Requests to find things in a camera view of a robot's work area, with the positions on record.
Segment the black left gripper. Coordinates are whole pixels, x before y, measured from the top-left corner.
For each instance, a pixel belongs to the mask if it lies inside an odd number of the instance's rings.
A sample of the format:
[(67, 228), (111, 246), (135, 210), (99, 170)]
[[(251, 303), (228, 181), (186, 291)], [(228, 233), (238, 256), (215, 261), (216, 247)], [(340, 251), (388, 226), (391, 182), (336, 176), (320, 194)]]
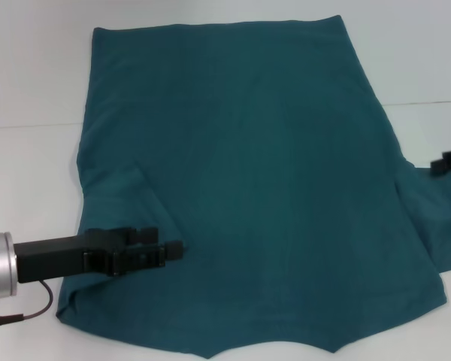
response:
[(122, 276), (167, 261), (183, 258), (183, 242), (159, 244), (158, 238), (130, 238), (122, 233), (83, 233), (67, 238), (14, 245), (20, 283), (44, 281), (86, 273), (110, 275), (114, 254), (114, 275)]

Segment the teal blue t-shirt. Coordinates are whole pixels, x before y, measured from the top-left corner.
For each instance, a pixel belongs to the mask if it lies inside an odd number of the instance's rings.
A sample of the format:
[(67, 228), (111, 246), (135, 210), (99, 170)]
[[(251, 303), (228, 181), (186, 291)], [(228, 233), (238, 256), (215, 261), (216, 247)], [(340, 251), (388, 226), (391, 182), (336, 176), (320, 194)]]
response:
[(334, 348), (446, 301), (451, 198), (404, 158), (340, 17), (96, 28), (77, 166), (82, 229), (186, 244), (66, 280), (77, 328)]

